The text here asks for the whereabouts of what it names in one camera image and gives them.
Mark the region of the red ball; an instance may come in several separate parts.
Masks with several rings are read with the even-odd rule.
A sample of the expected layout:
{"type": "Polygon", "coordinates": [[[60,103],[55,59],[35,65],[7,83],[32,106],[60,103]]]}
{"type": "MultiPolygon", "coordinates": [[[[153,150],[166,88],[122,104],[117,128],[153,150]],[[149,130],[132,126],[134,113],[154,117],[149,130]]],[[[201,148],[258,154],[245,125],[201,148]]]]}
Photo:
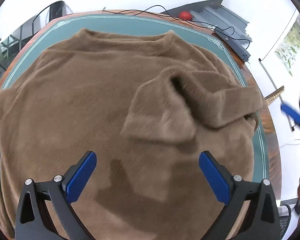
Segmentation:
{"type": "Polygon", "coordinates": [[[180,12],[178,17],[185,21],[192,21],[192,15],[189,11],[180,12]]]}

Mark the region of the straw broom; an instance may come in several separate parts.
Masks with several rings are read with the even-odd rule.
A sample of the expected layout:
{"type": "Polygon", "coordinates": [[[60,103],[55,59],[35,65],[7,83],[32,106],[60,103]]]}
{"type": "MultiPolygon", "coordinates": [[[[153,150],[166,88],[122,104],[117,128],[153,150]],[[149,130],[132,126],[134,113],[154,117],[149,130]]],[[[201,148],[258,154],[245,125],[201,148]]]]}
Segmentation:
{"type": "Polygon", "coordinates": [[[277,132],[293,132],[293,120],[281,111],[281,105],[288,100],[289,74],[285,66],[276,57],[258,59],[256,76],[277,132]]]}

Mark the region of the glass side table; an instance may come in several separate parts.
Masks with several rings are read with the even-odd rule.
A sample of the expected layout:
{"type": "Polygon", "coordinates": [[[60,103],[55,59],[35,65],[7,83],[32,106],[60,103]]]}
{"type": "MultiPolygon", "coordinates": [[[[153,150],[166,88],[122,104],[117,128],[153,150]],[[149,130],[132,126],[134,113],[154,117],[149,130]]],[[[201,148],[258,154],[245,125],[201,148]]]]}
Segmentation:
{"type": "Polygon", "coordinates": [[[0,42],[0,79],[13,59],[33,37],[34,32],[40,29],[40,19],[35,18],[30,18],[0,42]]]}

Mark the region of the black metal chair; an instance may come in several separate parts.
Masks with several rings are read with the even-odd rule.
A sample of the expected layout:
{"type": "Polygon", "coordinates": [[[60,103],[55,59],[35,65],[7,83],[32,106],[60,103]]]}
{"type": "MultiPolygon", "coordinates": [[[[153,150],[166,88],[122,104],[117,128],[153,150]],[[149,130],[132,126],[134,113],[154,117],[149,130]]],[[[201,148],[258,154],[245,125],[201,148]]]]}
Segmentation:
{"type": "Polygon", "coordinates": [[[51,3],[50,5],[45,7],[43,10],[41,10],[32,20],[32,24],[31,24],[32,35],[35,34],[35,32],[34,32],[35,21],[37,20],[37,18],[40,16],[40,14],[42,12],[44,12],[45,10],[48,10],[47,15],[49,16],[49,22],[50,22],[52,20],[55,20],[55,19],[63,16],[64,7],[65,7],[65,2],[60,0],[60,1],[51,3]]]}

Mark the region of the brown fleece sweater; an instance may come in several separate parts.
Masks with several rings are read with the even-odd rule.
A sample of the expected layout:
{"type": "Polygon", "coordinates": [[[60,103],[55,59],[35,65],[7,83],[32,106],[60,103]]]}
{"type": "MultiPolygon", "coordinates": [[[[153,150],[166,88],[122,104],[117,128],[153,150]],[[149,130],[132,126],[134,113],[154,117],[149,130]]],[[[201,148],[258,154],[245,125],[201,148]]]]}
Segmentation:
{"type": "Polygon", "coordinates": [[[0,229],[14,238],[27,178],[97,167],[74,209],[96,239],[200,239],[219,215],[198,158],[251,180],[263,98],[211,51],[169,31],[82,29],[0,91],[0,229]]]}

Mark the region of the green table mat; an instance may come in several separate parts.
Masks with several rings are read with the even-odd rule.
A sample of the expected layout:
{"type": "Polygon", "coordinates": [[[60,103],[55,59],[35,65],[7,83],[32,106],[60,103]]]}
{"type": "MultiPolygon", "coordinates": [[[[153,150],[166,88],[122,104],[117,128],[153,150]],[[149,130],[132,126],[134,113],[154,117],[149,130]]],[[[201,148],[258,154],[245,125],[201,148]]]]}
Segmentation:
{"type": "Polygon", "coordinates": [[[51,180],[93,151],[88,187],[204,182],[209,151],[233,175],[267,177],[262,96],[216,38],[167,21],[96,14],[56,23],[0,90],[0,186],[51,180]]]}

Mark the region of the black power strip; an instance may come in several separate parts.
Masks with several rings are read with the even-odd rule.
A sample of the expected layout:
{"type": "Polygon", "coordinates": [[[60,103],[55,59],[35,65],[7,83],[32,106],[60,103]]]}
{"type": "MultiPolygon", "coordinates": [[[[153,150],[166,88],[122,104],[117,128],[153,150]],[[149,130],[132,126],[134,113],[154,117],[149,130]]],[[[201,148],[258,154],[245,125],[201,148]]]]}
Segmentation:
{"type": "Polygon", "coordinates": [[[250,54],[247,51],[250,46],[250,40],[247,38],[235,38],[228,32],[228,29],[229,27],[221,29],[216,26],[213,32],[220,37],[243,62],[247,62],[250,57],[250,54]]]}

